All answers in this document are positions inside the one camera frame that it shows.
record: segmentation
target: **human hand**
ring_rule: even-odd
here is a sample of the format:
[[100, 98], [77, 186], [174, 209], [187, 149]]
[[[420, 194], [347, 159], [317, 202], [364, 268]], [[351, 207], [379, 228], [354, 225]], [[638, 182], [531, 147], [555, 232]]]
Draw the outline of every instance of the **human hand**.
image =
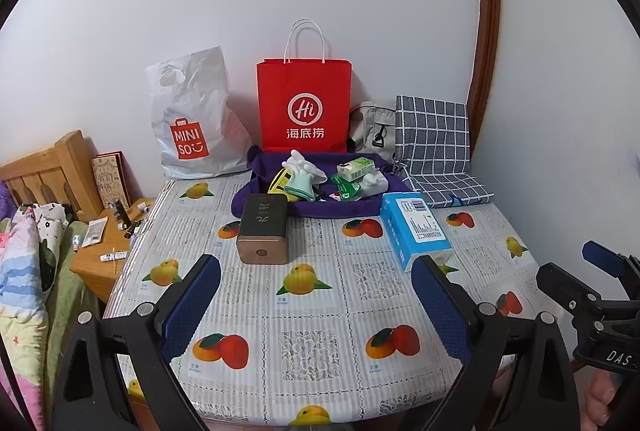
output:
[[616, 396], [616, 387], [611, 375], [603, 369], [596, 369], [591, 384], [584, 391], [584, 407], [580, 414], [580, 431], [598, 431], [609, 419], [607, 407]]

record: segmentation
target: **black clamp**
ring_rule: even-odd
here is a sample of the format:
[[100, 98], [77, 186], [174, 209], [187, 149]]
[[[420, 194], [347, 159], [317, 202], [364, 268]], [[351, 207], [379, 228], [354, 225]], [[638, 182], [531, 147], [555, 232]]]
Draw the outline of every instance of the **black clamp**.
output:
[[611, 417], [602, 429], [634, 429], [640, 422], [640, 262], [594, 241], [585, 243], [582, 256], [618, 278], [629, 300], [602, 300], [598, 292], [553, 263], [540, 267], [538, 287], [573, 316], [578, 337], [574, 358], [623, 376], [609, 405]]
[[129, 355], [161, 430], [206, 431], [169, 366], [183, 354], [220, 285], [220, 264], [203, 254], [158, 303], [128, 316], [78, 318], [56, 380], [52, 429], [138, 431], [116, 354]]
[[[491, 303], [476, 305], [429, 257], [414, 261], [412, 283], [449, 355], [463, 363], [447, 396], [418, 429], [471, 430], [504, 355], [516, 358], [491, 429], [580, 429], [571, 365], [553, 314], [541, 312], [534, 320], [505, 317]], [[461, 347], [465, 337], [468, 347]]]

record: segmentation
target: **wooden nightstand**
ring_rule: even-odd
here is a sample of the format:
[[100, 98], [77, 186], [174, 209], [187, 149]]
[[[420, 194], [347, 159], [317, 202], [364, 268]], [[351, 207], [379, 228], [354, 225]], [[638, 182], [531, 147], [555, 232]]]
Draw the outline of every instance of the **wooden nightstand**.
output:
[[[146, 215], [140, 213], [138, 204], [146, 202], [146, 205], [153, 205], [153, 198], [141, 198], [134, 201], [127, 214], [131, 221], [138, 220]], [[125, 231], [120, 231], [117, 227], [113, 212], [105, 209], [98, 218], [108, 217], [107, 225], [102, 233], [102, 241], [95, 245], [89, 245], [84, 249], [81, 247], [78, 254], [71, 262], [69, 269], [80, 276], [82, 282], [95, 293], [104, 303], [107, 303], [113, 285], [116, 282], [122, 266], [126, 259], [116, 261], [100, 261], [100, 256], [109, 254], [115, 248], [116, 252], [129, 250], [129, 240], [124, 237]]]

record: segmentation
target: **green packet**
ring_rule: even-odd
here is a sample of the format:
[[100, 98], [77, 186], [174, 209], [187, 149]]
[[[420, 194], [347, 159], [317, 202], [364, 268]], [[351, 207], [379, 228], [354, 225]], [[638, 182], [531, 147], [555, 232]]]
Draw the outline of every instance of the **green packet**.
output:
[[360, 184], [347, 182], [347, 180], [338, 175], [338, 173], [331, 177], [331, 182], [338, 186], [341, 202], [356, 199], [358, 191], [360, 191]]
[[337, 172], [347, 182], [353, 182], [361, 176], [371, 173], [375, 168], [376, 164], [372, 159], [361, 156], [346, 164], [340, 164], [337, 166]]

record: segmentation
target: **wooden door frame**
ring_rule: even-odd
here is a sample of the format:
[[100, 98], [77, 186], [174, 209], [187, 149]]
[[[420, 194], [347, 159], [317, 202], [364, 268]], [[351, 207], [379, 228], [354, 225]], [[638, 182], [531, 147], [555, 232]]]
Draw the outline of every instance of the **wooden door frame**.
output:
[[466, 100], [469, 120], [471, 154], [474, 152], [489, 91], [494, 78], [495, 56], [500, 33], [500, 0], [480, 0], [478, 38], [474, 57], [474, 72]]

